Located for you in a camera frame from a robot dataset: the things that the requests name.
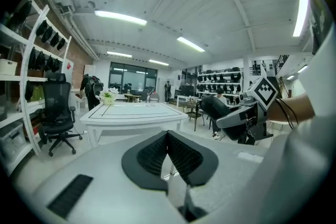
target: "floor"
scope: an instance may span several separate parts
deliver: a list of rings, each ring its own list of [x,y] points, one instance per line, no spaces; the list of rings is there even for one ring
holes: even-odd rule
[[[80,118],[88,112],[88,109],[81,109],[80,113],[76,115],[75,128],[73,129],[74,133],[82,133],[86,131],[85,125],[80,122]],[[187,119],[183,122],[181,126],[181,131],[197,135],[203,138],[212,139],[212,129],[209,130],[209,120],[205,117],[205,125],[203,126],[202,118],[198,118],[196,131],[194,131],[194,119]],[[163,130],[175,130],[176,124],[166,124],[162,126]],[[274,135],[279,134],[279,130],[274,130]],[[283,130],[282,134],[288,133],[287,130]],[[126,134],[123,136],[106,136],[102,134],[99,144],[113,143],[119,140],[128,139],[133,137],[134,134]],[[221,140],[217,140],[218,143],[236,143],[231,141],[227,137],[222,137]],[[269,147],[271,144],[272,138],[261,140],[258,146]],[[88,142],[87,134],[83,135],[83,140],[79,140],[77,137],[69,139],[69,142],[76,149],[76,154],[73,155],[71,148],[68,147],[65,143],[60,143],[53,151],[54,156],[50,157],[48,155],[48,150],[51,146],[51,143],[44,145],[41,149],[41,154],[38,156],[33,152],[29,153],[25,159],[17,166],[14,172],[11,175],[11,180],[19,190],[23,190],[26,193],[33,193],[34,190],[51,174],[61,169],[74,159],[78,158],[80,155],[89,151],[90,146]],[[165,175],[169,174],[171,168],[171,162],[169,157],[167,157],[163,163],[162,167],[162,178]],[[172,184],[170,185],[172,190],[169,194],[169,199],[175,206],[183,205],[186,192],[186,184],[181,179],[179,175],[174,177]]]

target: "mesh office chair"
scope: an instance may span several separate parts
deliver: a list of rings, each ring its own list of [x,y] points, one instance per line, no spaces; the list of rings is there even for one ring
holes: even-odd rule
[[[38,110],[42,122],[38,133],[44,144],[47,144],[47,139],[49,142],[56,139],[49,149],[49,156],[53,156],[52,150],[60,142],[65,142],[72,148],[72,153],[75,154],[76,150],[67,138],[78,136],[82,140],[82,137],[80,134],[68,134],[75,122],[75,107],[71,106],[69,109],[68,105],[71,85],[66,82],[65,74],[50,73],[47,77],[48,81],[43,84],[45,108]]]

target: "potted plant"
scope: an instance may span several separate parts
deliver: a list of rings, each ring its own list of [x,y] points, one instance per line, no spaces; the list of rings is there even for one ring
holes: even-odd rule
[[[100,92],[99,99],[102,100],[103,104],[114,105],[117,94],[118,90],[116,88],[108,88]]]

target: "window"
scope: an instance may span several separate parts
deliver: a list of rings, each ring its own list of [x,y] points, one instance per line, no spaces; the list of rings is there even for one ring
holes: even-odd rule
[[[139,89],[151,92],[156,86],[156,75],[156,69],[112,62],[109,87],[115,87],[121,93]]]

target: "fluorescent light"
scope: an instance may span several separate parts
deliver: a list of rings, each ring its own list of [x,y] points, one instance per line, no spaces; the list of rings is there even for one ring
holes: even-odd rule
[[[302,68],[298,71],[298,73],[301,73],[301,72],[304,71],[307,67],[308,67],[308,66],[305,65],[304,67],[302,67]]]
[[[304,20],[306,19],[307,15],[308,2],[309,0],[299,0],[299,12],[298,12],[298,18],[296,20],[295,30],[293,33],[294,37],[299,37],[301,35],[301,31],[305,23]]]
[[[192,47],[192,48],[194,48],[195,50],[198,50],[198,51],[200,51],[200,52],[204,52],[204,51],[205,51],[204,49],[202,49],[202,48],[199,47],[198,45],[192,43],[191,41],[185,39],[184,37],[179,37],[177,40],[180,41],[180,42],[182,42],[182,43],[185,43],[186,45],[188,45],[188,46],[190,46],[190,47]]]
[[[109,55],[117,55],[117,56],[124,56],[124,57],[128,57],[128,58],[132,58],[132,55],[129,54],[120,54],[118,52],[113,52],[113,51],[108,51],[107,54]]]
[[[95,15],[99,17],[106,17],[106,18],[112,18],[112,19],[119,19],[119,20],[126,20],[131,23],[135,23],[138,25],[146,25],[147,21],[142,20],[133,16],[120,14],[120,13],[114,13],[114,12],[106,12],[103,10],[95,10]]]
[[[159,61],[155,61],[155,60],[149,60],[149,62],[157,63],[158,65],[163,65],[163,66],[169,66],[169,63],[165,63],[165,62],[159,62]]]

